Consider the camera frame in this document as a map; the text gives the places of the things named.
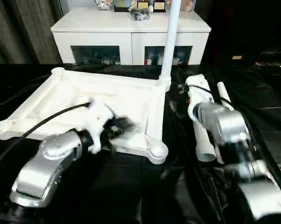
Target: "glass cabinet door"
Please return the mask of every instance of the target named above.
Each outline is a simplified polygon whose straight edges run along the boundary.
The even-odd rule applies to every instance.
[[[173,65],[200,64],[209,33],[177,33]],[[161,65],[167,33],[133,33],[133,65]]]
[[[173,65],[188,65],[192,46],[175,46]],[[145,65],[162,65],[164,46],[145,46]]]
[[[130,33],[53,33],[64,63],[132,65]]]
[[[119,46],[71,46],[77,64],[121,64]]]

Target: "black cable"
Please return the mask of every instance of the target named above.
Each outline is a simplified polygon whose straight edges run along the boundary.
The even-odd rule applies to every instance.
[[[74,110],[76,108],[79,107],[89,107],[90,102],[89,103],[84,103],[84,104],[79,104],[76,106],[72,106],[69,108],[66,108],[64,110],[61,110],[51,116],[49,116],[48,118],[42,120],[40,123],[36,124],[34,127],[32,127],[31,129],[29,129],[27,132],[25,132],[19,139],[15,140],[1,155],[0,155],[0,162],[4,159],[4,157],[13,149],[15,148],[17,145],[19,145],[27,136],[29,136],[32,132],[34,132],[37,128],[39,128],[40,126],[44,125],[45,123],[47,123],[48,121],[52,120],[53,118],[66,113],[68,111]]]
[[[205,89],[204,87],[197,86],[197,85],[188,85],[188,86],[195,87],[195,88],[198,88],[198,89],[204,90],[204,91],[206,91],[206,92],[208,92],[208,93],[212,94],[212,92],[211,92],[210,90]],[[234,106],[232,105],[232,103],[231,103],[229,100],[227,100],[227,99],[225,99],[225,98],[223,98],[223,97],[220,97],[220,100],[225,101],[228,105],[230,105],[230,106],[234,107]]]

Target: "white cylinder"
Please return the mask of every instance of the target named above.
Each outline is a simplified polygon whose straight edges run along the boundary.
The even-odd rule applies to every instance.
[[[210,143],[206,129],[198,121],[193,121],[197,146],[197,159],[201,162],[211,162],[216,159],[213,145]]]
[[[224,99],[226,99],[230,102],[231,100],[230,100],[229,94],[228,94],[228,92],[225,88],[225,84],[223,82],[219,82],[219,83],[217,83],[217,88],[218,88],[218,92],[219,92],[220,97],[222,97],[222,98],[224,98]],[[222,103],[223,106],[226,106],[231,111],[234,110],[234,108],[231,105],[229,105],[227,102],[221,100],[221,103]]]
[[[165,44],[162,70],[159,79],[170,82],[181,0],[173,0],[170,7],[168,35]]]

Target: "robotic arm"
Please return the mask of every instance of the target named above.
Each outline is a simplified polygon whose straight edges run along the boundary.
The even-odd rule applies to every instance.
[[[88,108],[87,125],[81,131],[69,130],[44,139],[37,154],[22,168],[15,180],[10,200],[29,208],[46,207],[60,182],[61,174],[75,160],[107,146],[109,139],[117,137],[133,125],[126,118],[117,118],[113,111],[98,100]]]
[[[225,170],[235,174],[254,220],[281,214],[281,188],[254,147],[241,113],[214,103],[210,93],[191,87],[208,89],[203,75],[189,77],[186,84],[190,85],[188,114],[212,134]]]

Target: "gray curtain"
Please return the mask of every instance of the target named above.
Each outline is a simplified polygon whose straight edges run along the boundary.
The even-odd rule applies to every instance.
[[[58,0],[0,0],[0,63],[61,63],[50,27]]]

